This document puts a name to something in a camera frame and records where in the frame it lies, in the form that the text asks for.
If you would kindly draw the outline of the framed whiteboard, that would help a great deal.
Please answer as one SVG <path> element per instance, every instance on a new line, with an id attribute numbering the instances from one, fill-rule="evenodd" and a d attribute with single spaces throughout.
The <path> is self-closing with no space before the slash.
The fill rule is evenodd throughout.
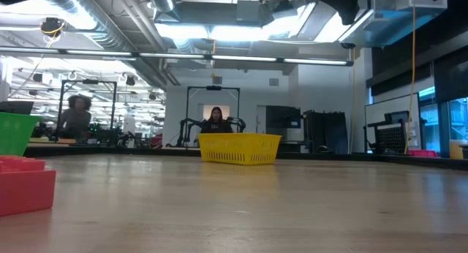
<path id="1" fill-rule="evenodd" d="M 409 121 L 406 124 L 407 144 L 405 153 L 408 150 L 421 150 L 423 148 L 421 143 L 420 133 L 420 110 L 418 106 L 419 96 L 417 93 L 408 94 L 394 99 L 388 99 L 382 102 L 374 103 L 365 106 L 366 125 L 380 122 L 384 120 L 385 113 L 392 113 L 398 111 L 409 111 Z M 374 131 L 368 129 L 368 139 L 374 142 Z"/>

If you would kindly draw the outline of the red plastic bin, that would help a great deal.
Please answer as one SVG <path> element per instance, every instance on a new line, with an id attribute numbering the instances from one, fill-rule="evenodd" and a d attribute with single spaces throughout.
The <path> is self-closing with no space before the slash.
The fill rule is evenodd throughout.
<path id="1" fill-rule="evenodd" d="M 408 150 L 410 156 L 425 157 L 425 158 L 437 158 L 437 152 L 431 150 Z"/>

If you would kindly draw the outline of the yellow plastic basket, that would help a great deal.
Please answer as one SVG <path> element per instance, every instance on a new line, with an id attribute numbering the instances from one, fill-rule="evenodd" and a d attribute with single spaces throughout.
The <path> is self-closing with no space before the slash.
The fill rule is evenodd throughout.
<path id="1" fill-rule="evenodd" d="M 271 165 L 281 140 L 280 135 L 257 133 L 199 134 L 201 157 L 204 162 L 235 165 Z"/>

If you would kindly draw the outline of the standing person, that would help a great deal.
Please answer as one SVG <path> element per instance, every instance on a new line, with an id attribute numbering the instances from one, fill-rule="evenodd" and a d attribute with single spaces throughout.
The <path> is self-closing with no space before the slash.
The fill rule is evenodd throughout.
<path id="1" fill-rule="evenodd" d="M 58 131 L 64 138 L 84 141 L 91 122 L 91 99 L 81 95 L 68 98 L 69 107 L 61 114 Z"/>

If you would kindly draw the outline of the black wall screen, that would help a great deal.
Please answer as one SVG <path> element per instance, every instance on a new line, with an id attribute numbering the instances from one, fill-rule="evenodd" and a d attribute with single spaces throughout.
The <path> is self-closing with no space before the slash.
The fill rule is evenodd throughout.
<path id="1" fill-rule="evenodd" d="M 277 129 L 300 129 L 301 109 L 289 106 L 267 106 L 265 126 Z"/>

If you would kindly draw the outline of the seated person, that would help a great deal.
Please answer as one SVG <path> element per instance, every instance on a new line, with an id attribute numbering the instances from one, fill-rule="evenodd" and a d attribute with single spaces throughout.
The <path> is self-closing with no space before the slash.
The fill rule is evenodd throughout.
<path id="1" fill-rule="evenodd" d="M 203 122 L 201 127 L 202 134 L 207 133 L 233 133 L 233 129 L 227 120 L 223 119 L 220 107 L 214 107 L 210 118 Z"/>

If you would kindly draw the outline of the black pegboard stand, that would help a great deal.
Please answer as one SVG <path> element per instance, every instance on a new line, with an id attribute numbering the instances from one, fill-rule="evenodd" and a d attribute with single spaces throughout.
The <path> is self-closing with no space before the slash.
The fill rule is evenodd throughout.
<path id="1" fill-rule="evenodd" d="M 403 154 L 407 144 L 408 110 L 385 113 L 384 120 L 365 125 L 365 140 L 373 154 Z M 374 142 L 368 139 L 368 129 L 374 131 Z"/>

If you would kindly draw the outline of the black aluminium table frame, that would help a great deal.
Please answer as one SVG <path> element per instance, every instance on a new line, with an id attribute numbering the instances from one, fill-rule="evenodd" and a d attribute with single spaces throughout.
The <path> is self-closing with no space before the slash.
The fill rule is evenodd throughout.
<path id="1" fill-rule="evenodd" d="M 29 146 L 24 151 L 26 157 L 48 157 L 67 155 L 91 155 L 91 154 L 125 154 L 125 155 L 149 155 L 149 156 L 188 156 L 200 157 L 198 150 L 185 149 L 150 149 L 150 148 L 111 148 L 90 146 L 63 146 L 53 144 L 51 146 Z M 277 159 L 286 160 L 329 160 L 329 161 L 353 161 L 353 162 L 388 162 L 401 165 L 412 165 L 444 170 L 459 170 L 468 172 L 468 159 L 425 158 L 409 155 L 387 154 L 299 154 L 278 153 Z"/>

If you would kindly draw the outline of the orange studded toy brick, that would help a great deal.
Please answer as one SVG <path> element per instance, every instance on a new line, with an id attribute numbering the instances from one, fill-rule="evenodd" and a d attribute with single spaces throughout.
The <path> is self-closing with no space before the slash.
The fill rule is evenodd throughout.
<path id="1" fill-rule="evenodd" d="M 0 216 L 53 207 L 56 171 L 45 160 L 0 156 Z"/>

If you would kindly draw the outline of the green plastic basket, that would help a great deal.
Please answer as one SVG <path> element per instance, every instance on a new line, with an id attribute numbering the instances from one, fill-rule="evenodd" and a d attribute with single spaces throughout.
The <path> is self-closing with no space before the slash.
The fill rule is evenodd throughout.
<path id="1" fill-rule="evenodd" d="M 23 156 L 38 116 L 0 113 L 0 155 Z"/>

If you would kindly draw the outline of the yellow cylindrical container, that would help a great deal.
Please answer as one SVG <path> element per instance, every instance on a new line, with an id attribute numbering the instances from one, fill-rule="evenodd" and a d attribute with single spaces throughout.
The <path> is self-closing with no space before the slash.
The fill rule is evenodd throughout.
<path id="1" fill-rule="evenodd" d="M 450 158 L 463 159 L 463 148 L 461 145 L 467 144 L 466 140 L 450 140 Z"/>

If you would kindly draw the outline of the long strip light bar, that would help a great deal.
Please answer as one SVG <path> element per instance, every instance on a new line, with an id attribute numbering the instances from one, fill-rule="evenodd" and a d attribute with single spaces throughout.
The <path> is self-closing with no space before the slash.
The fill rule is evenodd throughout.
<path id="1" fill-rule="evenodd" d="M 108 50 L 73 50 L 57 48 L 29 48 L 0 46 L 2 53 L 25 53 L 43 55 L 93 56 L 111 58 L 163 58 L 163 59 L 189 59 L 209 61 L 249 61 L 275 64 L 307 64 L 325 65 L 335 67 L 351 67 L 354 62 L 348 60 L 330 60 L 323 58 L 282 58 L 270 56 L 231 56 L 222 54 L 193 54 L 193 53 L 163 53 L 163 52 L 127 52 Z"/>

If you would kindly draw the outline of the black cabinet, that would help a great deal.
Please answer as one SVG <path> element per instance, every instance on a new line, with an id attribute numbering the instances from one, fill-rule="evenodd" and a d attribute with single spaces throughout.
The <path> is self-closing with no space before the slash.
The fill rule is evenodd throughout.
<path id="1" fill-rule="evenodd" d="M 309 153 L 348 154 L 348 133 L 345 113 L 303 113 L 303 134 Z"/>

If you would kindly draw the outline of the dark flat screen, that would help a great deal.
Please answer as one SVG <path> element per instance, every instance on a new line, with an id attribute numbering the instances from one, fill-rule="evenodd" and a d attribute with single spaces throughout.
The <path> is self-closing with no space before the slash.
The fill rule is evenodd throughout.
<path id="1" fill-rule="evenodd" d="M 0 113 L 15 113 L 30 115 L 34 103 L 30 101 L 3 101 L 0 102 Z"/>

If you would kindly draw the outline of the black distant station frame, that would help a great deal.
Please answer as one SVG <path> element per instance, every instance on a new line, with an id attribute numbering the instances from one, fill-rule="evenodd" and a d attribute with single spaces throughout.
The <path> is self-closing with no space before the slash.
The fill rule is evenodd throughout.
<path id="1" fill-rule="evenodd" d="M 196 94 L 193 93 L 193 94 L 190 94 L 190 91 L 192 89 L 197 89 L 198 91 L 200 89 L 204 89 L 206 91 L 222 91 L 222 90 L 226 90 L 226 91 L 236 91 L 238 96 L 235 97 L 236 101 L 237 101 L 237 113 L 236 113 L 236 118 L 240 118 L 240 98 L 241 98 L 241 89 L 240 88 L 235 88 L 235 87 L 222 87 L 222 86 L 215 86 L 215 85 L 211 85 L 211 86 L 188 86 L 186 88 L 186 111 L 185 111 L 185 118 L 189 118 L 189 101 L 191 99 L 191 96 L 194 96 Z"/>
<path id="2" fill-rule="evenodd" d="M 102 108 L 110 108 L 110 115 L 108 118 L 110 119 L 108 127 L 109 129 L 113 128 L 114 125 L 114 118 L 116 112 L 116 100 L 117 100 L 117 88 L 118 84 L 115 81 L 105 81 L 105 80 L 97 80 L 96 78 L 87 78 L 83 80 L 70 80 L 66 79 L 61 82 L 61 89 L 60 89 L 60 97 L 59 97 L 59 106 L 58 106 L 58 116 L 57 116 L 57 127 L 56 127 L 56 136 L 61 137 L 61 133 L 58 131 L 58 124 L 61 120 L 61 114 L 64 110 L 69 107 L 68 98 L 74 95 L 81 95 L 84 97 L 88 97 L 91 99 L 91 122 L 93 121 L 93 114 L 91 113 L 92 107 L 96 107 L 93 102 L 93 97 L 97 94 L 111 94 L 112 100 L 110 102 L 106 102 L 106 105 L 102 106 Z M 90 135 L 93 132 L 90 132 L 91 122 L 88 127 L 88 132 L 84 141 L 76 141 L 77 143 L 87 143 Z"/>

